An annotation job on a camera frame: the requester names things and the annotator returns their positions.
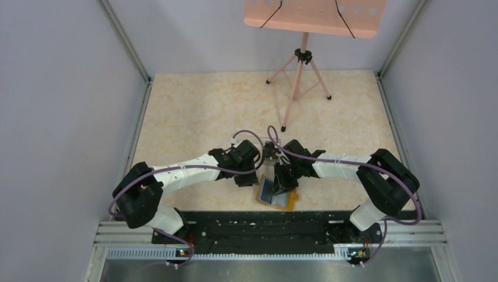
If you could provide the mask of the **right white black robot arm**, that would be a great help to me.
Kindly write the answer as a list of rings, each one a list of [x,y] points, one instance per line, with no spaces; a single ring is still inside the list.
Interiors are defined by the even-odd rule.
[[[336,155],[325,150],[310,153],[295,139],[279,149],[290,166],[290,176],[280,182],[286,189],[295,188],[295,181],[301,177],[343,179],[363,185],[368,199],[352,212],[344,226],[348,240],[360,242],[382,219],[396,221],[408,202],[413,202],[416,210],[412,225],[420,222],[422,212],[415,197],[419,180],[390,151],[378,149],[367,156]]]

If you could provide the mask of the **orange leather card holder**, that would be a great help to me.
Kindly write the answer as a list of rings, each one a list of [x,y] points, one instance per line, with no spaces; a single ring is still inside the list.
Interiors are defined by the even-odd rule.
[[[296,190],[292,190],[290,192],[274,196],[271,205],[264,204],[264,203],[259,202],[257,200],[258,192],[259,192],[259,189],[260,189],[260,186],[261,186],[261,181],[265,177],[268,178],[267,176],[264,176],[264,175],[262,175],[260,177],[260,181],[259,181],[260,184],[259,184],[259,187],[258,187],[257,192],[255,194],[255,201],[257,201],[258,203],[263,204],[265,206],[271,207],[273,209],[283,210],[283,211],[286,211],[286,212],[293,211],[295,203],[299,200],[299,195],[298,195],[298,193],[297,193]]]

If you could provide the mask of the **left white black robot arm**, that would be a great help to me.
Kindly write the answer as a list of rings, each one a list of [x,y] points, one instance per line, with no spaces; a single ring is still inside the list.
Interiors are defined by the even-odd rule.
[[[135,164],[112,193],[118,216],[127,227],[148,226],[166,232],[175,243],[188,236],[186,220],[174,207],[161,207],[168,194],[201,182],[233,178],[237,186],[253,184],[256,177],[255,159],[261,156],[249,140],[228,149],[215,148],[186,162],[168,166]]]

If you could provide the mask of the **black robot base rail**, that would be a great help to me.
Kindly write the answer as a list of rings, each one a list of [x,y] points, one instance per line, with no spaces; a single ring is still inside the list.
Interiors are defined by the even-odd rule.
[[[197,255],[332,254],[339,244],[371,247],[385,226],[359,231],[350,211],[183,211],[187,226],[175,235]]]

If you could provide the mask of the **pink music stand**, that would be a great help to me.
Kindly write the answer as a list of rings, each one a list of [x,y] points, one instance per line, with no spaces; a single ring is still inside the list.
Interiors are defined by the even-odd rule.
[[[312,33],[345,36],[353,39],[374,38],[381,24],[382,14],[387,2],[383,0],[308,0],[308,1],[245,1],[244,23],[260,29],[280,29],[300,32],[300,47],[267,80],[270,84],[279,74],[286,74],[286,67],[297,62],[294,79],[289,80],[290,98],[281,125],[281,131],[287,129],[292,104],[303,96],[300,84],[304,66],[310,65],[317,77],[311,90],[321,86],[328,100],[332,95],[308,49],[309,36]]]

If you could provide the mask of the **clear plastic card box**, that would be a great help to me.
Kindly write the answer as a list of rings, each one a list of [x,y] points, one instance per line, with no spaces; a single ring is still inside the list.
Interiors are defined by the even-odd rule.
[[[255,165],[260,164],[261,160],[263,160],[263,165],[265,166],[272,166],[279,162],[281,152],[279,148],[270,141],[269,137],[259,136],[249,132],[241,132],[232,135],[230,143],[234,146],[241,143],[243,140],[248,140],[258,149],[258,155],[254,159]]]

